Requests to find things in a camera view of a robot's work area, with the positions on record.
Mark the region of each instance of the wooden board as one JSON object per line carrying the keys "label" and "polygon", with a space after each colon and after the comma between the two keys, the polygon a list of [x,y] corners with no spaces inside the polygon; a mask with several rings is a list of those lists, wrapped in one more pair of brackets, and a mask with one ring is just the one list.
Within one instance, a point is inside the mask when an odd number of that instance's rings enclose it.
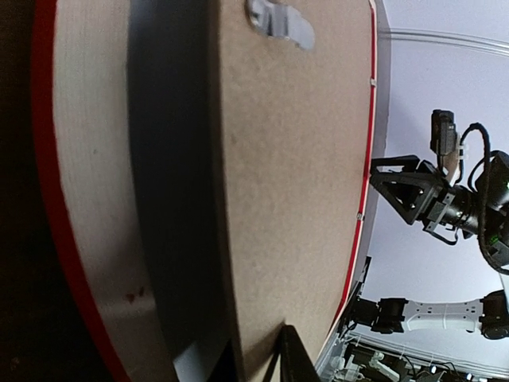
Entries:
{"label": "wooden board", "polygon": [[130,3],[37,2],[33,131],[60,263],[115,380],[177,380],[146,270],[130,168]]}
{"label": "wooden board", "polygon": [[365,178],[370,3],[288,3],[315,29],[312,52],[257,34],[244,2],[212,7],[216,184],[240,379],[262,378],[284,322],[317,357]]}

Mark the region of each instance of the metal bracket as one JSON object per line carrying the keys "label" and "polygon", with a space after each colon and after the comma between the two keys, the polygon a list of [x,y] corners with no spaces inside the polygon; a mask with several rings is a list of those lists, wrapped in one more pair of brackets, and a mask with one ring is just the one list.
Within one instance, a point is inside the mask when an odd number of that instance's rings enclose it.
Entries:
{"label": "metal bracket", "polygon": [[275,4],[268,0],[247,0],[247,11],[251,23],[260,33],[294,41],[304,50],[313,48],[314,29],[292,6]]}

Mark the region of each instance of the particle board surface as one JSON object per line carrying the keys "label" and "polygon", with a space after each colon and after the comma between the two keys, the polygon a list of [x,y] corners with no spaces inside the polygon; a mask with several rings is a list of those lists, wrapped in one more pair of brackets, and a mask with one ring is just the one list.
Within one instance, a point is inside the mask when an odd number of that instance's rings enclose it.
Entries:
{"label": "particle board surface", "polygon": [[216,184],[241,379],[262,378],[284,322],[316,359],[340,301],[363,182],[369,2],[288,3],[315,29],[311,52],[257,34],[244,2],[212,6]]}

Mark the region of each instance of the white ceiling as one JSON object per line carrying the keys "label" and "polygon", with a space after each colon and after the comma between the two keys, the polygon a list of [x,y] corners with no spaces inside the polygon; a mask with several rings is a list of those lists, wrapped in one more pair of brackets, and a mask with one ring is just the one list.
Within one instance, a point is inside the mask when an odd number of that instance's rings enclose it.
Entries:
{"label": "white ceiling", "polygon": [[[391,28],[463,33],[509,41],[509,2],[502,0],[385,0]],[[472,122],[489,130],[492,149],[509,151],[509,57],[414,41],[393,41],[386,156],[416,154],[434,162],[429,150],[434,108],[455,113],[457,129]],[[469,173],[482,154],[479,135],[468,138]],[[371,238],[373,257],[365,298],[405,297],[422,302],[460,302],[501,289],[498,275],[482,259],[474,238],[451,248],[410,227],[379,200]],[[383,339],[481,363],[509,372],[509,338],[420,331]]]}

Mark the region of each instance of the black cable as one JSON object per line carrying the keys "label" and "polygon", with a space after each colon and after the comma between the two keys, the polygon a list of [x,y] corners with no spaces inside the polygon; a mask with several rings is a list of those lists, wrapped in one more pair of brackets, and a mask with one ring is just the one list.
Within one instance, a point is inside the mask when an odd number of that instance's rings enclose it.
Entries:
{"label": "black cable", "polygon": [[484,180],[482,182],[482,188],[478,190],[480,205],[479,205],[479,234],[477,235],[477,240],[479,242],[480,253],[486,260],[486,263],[495,271],[501,273],[502,275],[509,275],[509,270],[503,269],[489,254],[488,246],[486,245],[485,238],[485,230],[486,230],[486,208],[488,206],[488,186],[489,186],[489,175],[490,175],[490,138],[488,131],[486,128],[480,123],[473,123],[468,127],[468,129],[464,132],[463,136],[460,140],[460,145],[463,146],[464,140],[467,138],[467,135],[472,131],[479,131],[483,136],[484,141]]}
{"label": "black cable", "polygon": [[414,363],[412,362],[412,360],[407,357],[405,354],[402,354],[403,355],[403,358],[406,359],[406,362],[408,362],[410,364],[410,366],[412,366],[412,376],[414,377],[414,379],[417,379],[417,370],[415,370],[415,366],[414,366]]}
{"label": "black cable", "polygon": [[[500,152],[500,150],[493,150],[492,152],[490,152],[490,159],[495,157],[498,153]],[[476,171],[477,169],[480,167],[480,165],[482,165],[484,163],[484,158],[482,158],[480,161],[477,162],[477,164],[474,166],[472,172],[470,173],[470,176],[468,177],[468,188],[470,189],[470,191],[472,191],[473,193],[477,193],[477,190],[476,188],[474,187],[474,175],[476,174]]]}
{"label": "black cable", "polygon": [[445,366],[445,367],[447,367],[447,365],[450,364],[453,367],[453,370],[456,373],[456,375],[460,376],[460,373],[457,371],[456,366],[454,366],[453,362],[435,362],[435,363],[439,364],[441,366]]}

